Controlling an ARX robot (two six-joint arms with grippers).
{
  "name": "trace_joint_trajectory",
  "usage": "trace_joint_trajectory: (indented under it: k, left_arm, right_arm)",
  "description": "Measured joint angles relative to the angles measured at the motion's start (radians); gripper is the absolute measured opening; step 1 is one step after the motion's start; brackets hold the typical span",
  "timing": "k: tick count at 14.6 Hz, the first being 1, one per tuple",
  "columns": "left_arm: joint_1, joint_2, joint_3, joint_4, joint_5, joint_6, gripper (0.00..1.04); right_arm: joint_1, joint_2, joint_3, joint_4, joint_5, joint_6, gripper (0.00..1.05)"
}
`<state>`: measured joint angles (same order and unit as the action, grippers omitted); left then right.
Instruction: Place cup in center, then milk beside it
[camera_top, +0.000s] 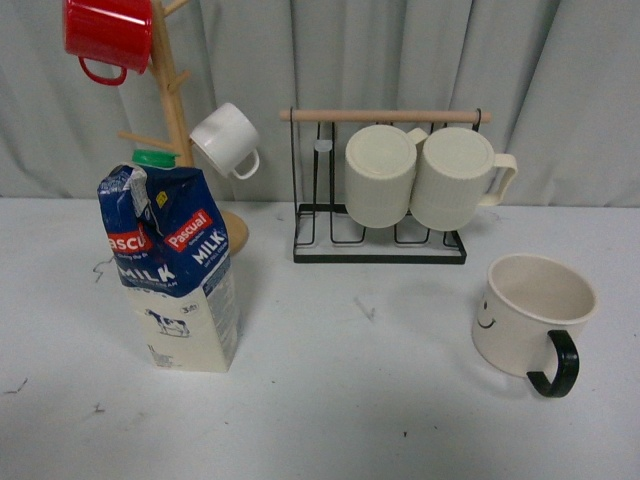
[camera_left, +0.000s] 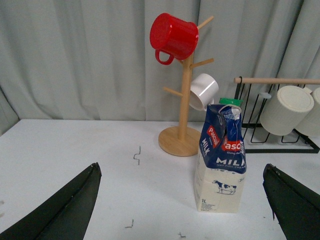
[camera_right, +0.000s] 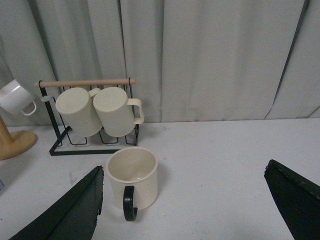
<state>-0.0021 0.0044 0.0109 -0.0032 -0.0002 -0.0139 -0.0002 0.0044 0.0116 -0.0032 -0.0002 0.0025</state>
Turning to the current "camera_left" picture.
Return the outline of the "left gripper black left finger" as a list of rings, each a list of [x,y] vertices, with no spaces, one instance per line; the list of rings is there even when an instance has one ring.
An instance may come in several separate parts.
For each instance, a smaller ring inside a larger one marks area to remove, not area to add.
[[[2,240],[82,240],[102,172],[92,163],[31,213],[0,234]]]

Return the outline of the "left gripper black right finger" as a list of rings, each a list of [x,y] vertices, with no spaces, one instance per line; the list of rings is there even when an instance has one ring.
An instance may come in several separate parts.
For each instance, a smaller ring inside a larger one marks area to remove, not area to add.
[[[272,215],[288,240],[320,238],[320,195],[268,163],[263,188]]]

